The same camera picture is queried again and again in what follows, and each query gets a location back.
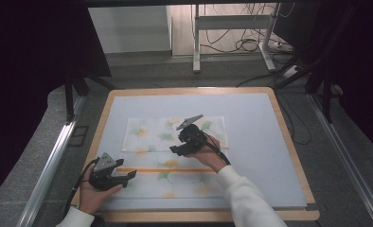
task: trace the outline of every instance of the black curtain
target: black curtain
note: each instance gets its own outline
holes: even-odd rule
[[[362,1],[331,57],[341,106],[373,142],[373,0]]]
[[[47,108],[47,96],[80,70],[110,77],[81,4],[0,3],[0,185]]]

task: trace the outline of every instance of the cable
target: cable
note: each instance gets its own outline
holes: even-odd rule
[[[210,144],[208,143],[207,141],[205,140],[202,140],[194,135],[190,135],[189,137],[193,138],[194,140],[197,140],[203,144],[205,144],[206,146],[210,147],[211,149],[213,149],[213,151],[216,152],[217,155],[219,155],[219,157],[222,158],[222,160],[229,166],[231,165],[230,161],[228,160],[227,156],[225,156],[225,154],[220,150],[219,147],[217,147],[217,145],[214,143],[214,141],[212,140],[212,138],[210,137],[210,135],[208,135],[207,133],[204,132],[204,134],[206,135],[206,137],[208,137],[210,139],[210,141],[213,143],[213,144]]]
[[[257,44],[254,49],[247,49],[243,46],[244,44],[251,44],[251,43]],[[247,51],[247,52],[254,52],[255,50],[258,49],[258,41],[254,39],[241,39],[236,42],[236,48],[242,49],[243,51]]]
[[[192,24],[192,26],[191,26],[192,36],[193,36],[193,39],[195,40],[195,31],[193,30],[193,19],[192,19],[192,5],[190,5],[190,23]]]
[[[288,16],[290,16],[290,14],[291,14],[291,12],[293,11],[293,7],[295,6],[295,2],[293,2],[293,6],[291,7],[291,9],[290,9],[290,12],[285,16],[285,15],[283,15],[283,14],[281,14],[281,13],[278,13],[278,15],[280,15],[280,16],[282,16],[282,17],[288,17]]]
[[[273,54],[272,55],[272,60],[273,61],[275,61],[275,62],[277,62],[277,63],[279,63],[279,64],[286,64],[288,61],[285,61],[285,62],[281,62],[280,60],[277,60],[276,58],[275,58],[275,56],[285,56],[285,55],[292,55],[292,54],[290,54],[290,53],[275,53],[275,54]]]
[[[209,35],[206,31],[206,38],[207,38],[207,41],[210,43],[210,44],[215,44],[216,42],[218,42],[220,39],[222,39],[222,37],[224,37],[231,29],[228,29],[227,31],[224,32],[224,34],[221,35],[221,37],[219,39],[217,39],[215,42],[210,42],[209,40]]]
[[[213,10],[217,13],[217,15],[219,15],[219,13],[216,11],[216,9],[214,9],[214,4],[213,4]]]
[[[244,80],[243,82],[240,82],[239,84],[237,84],[236,87],[240,87],[242,84],[244,83],[247,83],[249,81],[252,81],[252,80],[255,80],[255,79],[262,79],[262,78],[266,78],[266,77],[270,77],[270,76],[275,76],[275,78],[270,81],[267,86],[270,86],[270,84],[272,82],[276,82],[276,79],[279,77],[279,75],[282,75],[285,73],[285,71],[292,65],[294,65],[296,62],[298,61],[298,57],[296,56],[293,56],[292,58],[290,58],[286,64],[283,65],[283,67],[273,73],[270,73],[270,74],[266,74],[266,75],[262,75],[262,76],[259,76],[259,77],[254,77],[254,78],[251,78],[251,79],[247,79],[247,80]]]
[[[252,30],[254,30],[254,31],[257,32],[259,35],[261,35],[261,36],[265,36],[265,34],[261,33],[260,30],[256,30],[256,29],[250,29],[250,30],[251,30],[251,32],[252,32]],[[281,44],[289,44],[289,43],[281,42],[281,41],[277,41],[277,40],[274,40],[274,39],[269,39],[269,40],[274,41],[274,42],[278,42],[278,43],[281,43]]]
[[[234,49],[234,50],[229,50],[229,51],[227,51],[227,50],[220,50],[220,49],[217,49],[217,48],[215,48],[213,46],[206,45],[206,44],[201,44],[201,46],[214,49],[214,50],[219,51],[221,53],[233,53],[233,52],[239,51],[239,49]]]
[[[290,115],[288,114],[287,109],[286,109],[286,108],[282,105],[282,103],[279,101],[278,96],[281,96],[281,97],[284,99],[284,101],[287,103],[288,108],[293,112],[293,114],[295,114],[295,116],[296,116],[296,117],[298,118],[298,120],[302,123],[302,125],[304,125],[304,127],[305,127],[305,129],[306,129],[306,131],[308,132],[308,135],[309,135],[309,139],[308,139],[307,141],[305,141],[305,142],[299,142],[299,141],[295,140],[295,128],[294,128],[294,125],[293,125],[293,121],[292,121]],[[275,97],[278,99],[278,104],[280,104],[281,108],[284,110],[284,113],[285,113],[285,114],[287,115],[287,117],[289,118],[290,123],[291,123],[291,125],[292,125],[292,127],[293,127],[293,133],[292,133],[292,135],[291,135],[291,138],[293,139],[293,141],[294,141],[295,143],[297,143],[297,144],[299,144],[299,145],[307,145],[307,144],[311,141],[311,139],[312,139],[310,129],[309,129],[308,126],[305,124],[305,122],[302,120],[302,118],[298,115],[298,113],[296,113],[296,111],[291,107],[289,101],[287,100],[287,98],[286,98],[284,95],[280,94],[277,90],[275,90]]]
[[[82,181],[83,181],[83,176],[85,175],[86,170],[87,170],[87,169],[88,169],[92,164],[95,164],[97,161],[98,161],[98,159],[95,159],[95,160],[91,161],[91,162],[86,166],[86,168],[82,171],[82,173],[80,174],[80,177],[78,178],[77,182],[75,183],[74,187],[72,188],[71,194],[69,195],[69,198],[68,198],[68,200],[66,201],[65,209],[64,209],[64,212],[63,212],[63,216],[64,216],[64,217],[66,216],[66,214],[68,214],[69,207],[71,206],[71,201],[72,201],[72,199],[74,199],[74,196],[75,196],[75,194],[77,193],[78,188],[80,187],[80,184],[81,184]]]
[[[315,223],[318,227],[322,227],[322,225],[320,224],[319,220],[316,220],[314,223]]]
[[[267,46],[267,50],[270,53],[276,53],[276,54],[285,54],[285,55],[294,55],[294,51],[286,51],[286,50],[280,50],[280,49],[275,49],[273,47],[270,47],[269,45]]]
[[[297,55],[293,55],[292,58],[290,58],[286,64],[283,65],[283,67],[278,71],[279,73],[274,77],[274,79],[272,81],[270,81],[267,86],[268,87],[271,87],[271,88],[275,88],[275,85],[277,84],[277,79],[281,76],[281,75],[284,75],[284,73],[291,67],[293,66],[294,64],[296,64],[296,62],[298,61],[298,56]]]
[[[251,4],[245,3],[245,7],[240,11],[240,15],[242,15],[242,13],[243,13],[243,11],[244,11],[245,9],[248,9],[248,13],[249,13],[249,11],[251,11],[250,5],[251,5]]]

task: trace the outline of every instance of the hand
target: hand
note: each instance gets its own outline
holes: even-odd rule
[[[90,165],[83,175],[83,182],[80,184],[80,210],[93,215],[104,201],[115,192],[121,190],[122,185],[114,186],[107,191],[96,190],[89,182],[89,176],[95,165]]]
[[[214,137],[208,135],[207,142],[209,144],[214,145],[217,148],[220,148],[220,142],[219,140],[215,139]],[[187,158],[196,158],[198,159],[203,165],[209,166],[212,168],[215,172],[219,172],[223,167],[226,166],[225,162],[222,160],[219,155],[216,154],[216,152],[208,147],[204,146],[198,152],[196,153],[190,153],[185,155]]]

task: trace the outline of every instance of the white sleeve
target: white sleeve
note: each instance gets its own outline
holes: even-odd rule
[[[232,166],[222,168],[217,180],[225,190],[224,199],[231,205],[237,227],[287,226],[260,190],[248,179],[241,177]]]
[[[86,227],[90,226],[95,219],[94,216],[81,212],[75,207],[69,209],[63,221],[57,227]]]

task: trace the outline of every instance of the orange line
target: orange line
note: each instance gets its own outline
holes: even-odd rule
[[[117,172],[214,172],[210,168],[118,168]]]

